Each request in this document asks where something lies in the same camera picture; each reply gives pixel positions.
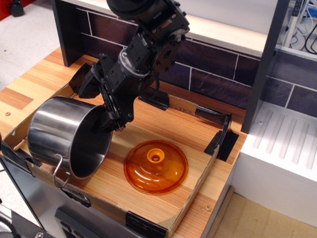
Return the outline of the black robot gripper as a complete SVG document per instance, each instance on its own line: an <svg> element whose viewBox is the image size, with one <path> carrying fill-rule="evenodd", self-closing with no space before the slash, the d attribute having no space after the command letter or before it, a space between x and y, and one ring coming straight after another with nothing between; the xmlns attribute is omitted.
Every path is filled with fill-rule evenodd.
<svg viewBox="0 0 317 238"><path fill-rule="evenodd" d="M134 100L154 81L154 71L146 63L147 58L120 52L117 62L101 53L80 86L80 98L95 98L100 93L108 112L96 119L90 131L122 131L134 119Z"/></svg>

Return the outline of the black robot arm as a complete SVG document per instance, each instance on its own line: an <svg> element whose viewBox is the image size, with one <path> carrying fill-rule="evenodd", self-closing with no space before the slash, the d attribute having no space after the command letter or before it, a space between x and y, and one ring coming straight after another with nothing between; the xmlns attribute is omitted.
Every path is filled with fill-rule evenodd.
<svg viewBox="0 0 317 238"><path fill-rule="evenodd" d="M174 66L189 32L186 14L174 0L109 0L107 4L117 16L136 22L138 29L117 62L100 54L82 80L79 97L101 95L106 104L93 132L121 130L134 119L135 99L147 96L152 83L159 87L159 74Z"/></svg>

